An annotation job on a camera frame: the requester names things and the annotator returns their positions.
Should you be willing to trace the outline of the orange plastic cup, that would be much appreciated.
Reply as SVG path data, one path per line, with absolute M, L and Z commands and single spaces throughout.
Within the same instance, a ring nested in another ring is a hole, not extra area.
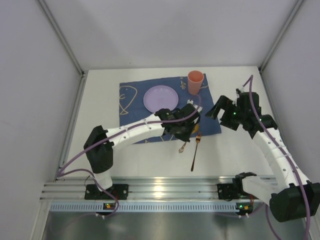
M 193 70 L 187 75 L 188 92 L 191 95 L 196 95 L 202 86 L 204 74 L 198 70 Z

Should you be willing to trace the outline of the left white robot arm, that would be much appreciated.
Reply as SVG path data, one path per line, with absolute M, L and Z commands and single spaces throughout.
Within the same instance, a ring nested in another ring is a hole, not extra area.
M 202 109 L 188 102 L 182 108 L 162 108 L 148 117 L 116 128 L 94 127 L 83 148 L 100 190 L 107 190 L 113 185 L 110 169 L 117 152 L 140 141 L 164 135 L 189 142 L 200 122 Z

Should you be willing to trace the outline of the copper fork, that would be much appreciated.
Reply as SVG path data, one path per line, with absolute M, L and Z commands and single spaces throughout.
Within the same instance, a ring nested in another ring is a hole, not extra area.
M 193 155 L 193 160 L 192 160 L 192 164 L 191 164 L 191 168 L 190 171 L 193 172 L 194 171 L 194 167 L 195 167 L 195 161 L 196 161 L 196 156 L 197 156 L 197 151 L 198 151 L 198 145 L 201 142 L 201 138 L 202 138 L 202 133 L 199 132 L 198 135 L 195 138 L 195 142 L 196 142 L 196 146 L 195 146 L 195 151 L 194 151 L 194 155 Z

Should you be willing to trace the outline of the gold spoon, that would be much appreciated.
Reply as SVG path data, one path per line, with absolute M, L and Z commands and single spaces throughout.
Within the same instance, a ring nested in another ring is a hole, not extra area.
M 199 131 L 199 124 L 197 123 L 197 124 L 195 125 L 195 127 L 194 127 L 194 129 L 193 129 L 193 131 L 192 131 L 191 134 L 195 134 L 195 133 L 197 133 L 198 131 Z M 179 154 L 181 154 L 181 153 L 184 151 L 186 145 L 187 145 L 187 142 L 185 142 L 185 143 L 181 146 L 181 148 L 178 150 L 178 153 L 179 153 Z

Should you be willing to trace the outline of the blue cloth placemat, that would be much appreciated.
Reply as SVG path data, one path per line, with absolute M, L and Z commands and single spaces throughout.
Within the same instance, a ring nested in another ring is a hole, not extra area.
M 168 103 L 162 106 L 163 109 L 182 109 L 188 100 L 193 100 L 194 104 L 199 103 L 199 99 L 196 96 L 192 97 L 188 91 L 187 76 L 121 82 L 119 84 L 119 124 L 121 126 L 136 122 L 156 112 L 154 109 L 148 109 L 144 104 L 145 94 L 156 86 L 167 86 L 177 94 L 176 98 L 168 98 Z M 198 95 L 201 97 L 200 106 L 202 107 L 198 131 L 203 136 L 220 134 L 222 130 L 219 121 L 205 116 L 214 106 L 206 75 L 204 75 Z

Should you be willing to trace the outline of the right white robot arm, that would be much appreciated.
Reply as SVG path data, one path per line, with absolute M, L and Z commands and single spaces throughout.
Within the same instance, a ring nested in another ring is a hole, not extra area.
M 242 126 L 260 148 L 277 182 L 273 186 L 253 172 L 242 172 L 233 178 L 233 187 L 239 196 L 252 195 L 267 204 L 278 222 L 313 217 L 320 205 L 320 184 L 312 183 L 297 166 L 273 117 L 262 114 L 259 100 L 255 92 L 239 92 L 236 100 L 222 95 L 206 113 L 215 120 L 223 110 L 221 126 L 234 131 Z

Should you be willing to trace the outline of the purple plastic plate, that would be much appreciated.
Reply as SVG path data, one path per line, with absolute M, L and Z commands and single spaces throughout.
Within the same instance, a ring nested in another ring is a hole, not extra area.
M 166 85 L 151 87 L 143 97 L 143 104 L 151 113 L 156 113 L 161 109 L 174 110 L 178 103 L 179 96 L 177 92 Z

